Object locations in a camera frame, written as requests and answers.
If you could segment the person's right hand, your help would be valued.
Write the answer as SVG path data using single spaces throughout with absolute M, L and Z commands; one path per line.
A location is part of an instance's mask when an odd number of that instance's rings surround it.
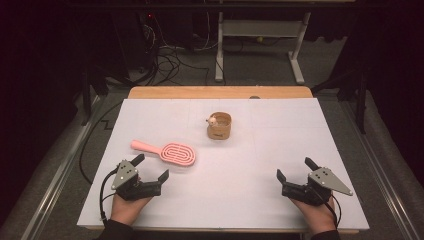
M 335 217 L 332 213 L 334 210 L 332 198 L 329 199 L 327 204 L 320 206 L 311 206 L 295 199 L 292 199 L 292 203 L 303 214 L 312 235 L 336 229 Z

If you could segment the round wooden cup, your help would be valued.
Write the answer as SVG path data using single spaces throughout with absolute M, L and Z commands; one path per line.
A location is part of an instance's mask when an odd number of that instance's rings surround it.
M 213 140 L 226 140 L 230 137 L 232 118 L 228 113 L 215 112 L 210 116 L 214 115 L 217 119 L 216 126 L 207 126 L 207 135 Z

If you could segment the white metal stand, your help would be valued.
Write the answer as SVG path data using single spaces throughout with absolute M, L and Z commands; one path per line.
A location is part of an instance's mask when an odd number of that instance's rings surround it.
M 295 81 L 304 85 L 305 80 L 298 63 L 298 55 L 306 34 L 311 13 L 304 14 L 298 21 L 270 21 L 270 20 L 225 20 L 223 13 L 218 18 L 217 54 L 215 62 L 215 80 L 224 80 L 224 37 L 269 37 L 295 38 L 296 45 L 293 51 L 287 53 Z

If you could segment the pink hairbrush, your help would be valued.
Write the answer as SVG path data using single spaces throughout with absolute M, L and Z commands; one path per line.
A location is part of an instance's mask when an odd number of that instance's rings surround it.
M 188 167 L 193 165 L 196 160 L 195 151 L 190 146 L 181 143 L 171 142 L 163 147 L 156 147 L 133 140 L 130 146 L 134 150 L 157 154 L 162 161 L 178 166 Z

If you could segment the metal floor rail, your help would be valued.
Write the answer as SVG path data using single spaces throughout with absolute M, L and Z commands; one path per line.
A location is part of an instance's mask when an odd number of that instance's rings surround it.
M 70 148 L 59 165 L 56 173 L 54 174 L 52 181 L 50 182 L 43 198 L 40 201 L 39 206 L 34 212 L 29 224 L 27 225 L 21 240 L 38 240 L 50 214 L 56 205 L 56 202 L 62 192 L 63 187 L 69 177 L 70 172 L 75 164 L 75 157 L 82 145 L 83 141 L 87 139 L 88 132 L 93 125 L 93 120 L 99 109 L 104 103 L 104 97 L 96 96 L 94 100 L 89 104 L 92 108 L 92 115 L 88 118 L 85 125 L 82 125 L 78 134 L 70 145 Z
M 370 200 L 371 191 L 364 190 L 361 199 L 372 211 L 369 219 L 374 233 L 384 239 L 424 240 L 424 189 L 405 163 L 388 130 L 370 104 L 365 113 L 365 132 L 356 123 L 353 105 L 342 102 L 342 109 L 349 118 L 361 143 L 370 178 L 378 186 L 377 199 L 382 206 Z

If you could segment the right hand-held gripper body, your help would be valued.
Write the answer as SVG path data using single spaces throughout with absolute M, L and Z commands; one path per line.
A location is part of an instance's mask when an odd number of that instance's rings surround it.
M 299 185 L 287 181 L 282 185 L 283 196 L 311 206 L 327 203 L 334 191 L 348 196 L 353 195 L 353 191 L 326 167 L 310 172 L 306 184 Z

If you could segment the dark stand leg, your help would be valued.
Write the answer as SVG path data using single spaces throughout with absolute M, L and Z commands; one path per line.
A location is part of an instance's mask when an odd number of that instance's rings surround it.
M 337 99 L 339 101 L 356 101 L 355 123 L 362 134 L 365 134 L 364 117 L 366 110 L 366 72 L 361 68 L 348 70 L 345 73 L 331 76 L 326 81 L 311 88 L 316 94 L 324 89 L 338 88 Z
M 82 125 L 86 126 L 92 115 L 91 90 L 94 90 L 98 96 L 107 96 L 109 88 L 107 87 L 107 78 L 111 77 L 125 87 L 134 87 L 135 83 L 126 77 L 112 73 L 98 64 L 88 63 L 84 66 L 81 75 L 82 82 L 82 101 L 84 117 Z

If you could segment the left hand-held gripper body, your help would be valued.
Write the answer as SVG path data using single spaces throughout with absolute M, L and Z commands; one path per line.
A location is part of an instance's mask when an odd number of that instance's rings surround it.
M 111 189 L 124 200 L 135 201 L 160 196 L 161 186 L 160 181 L 142 182 L 133 164 L 123 160 L 117 167 Z

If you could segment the person's left hand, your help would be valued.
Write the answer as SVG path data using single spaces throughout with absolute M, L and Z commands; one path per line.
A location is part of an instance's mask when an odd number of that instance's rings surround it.
M 132 226 L 138 219 L 143 208 L 151 198 L 126 201 L 119 195 L 113 197 L 110 219 L 128 226 Z

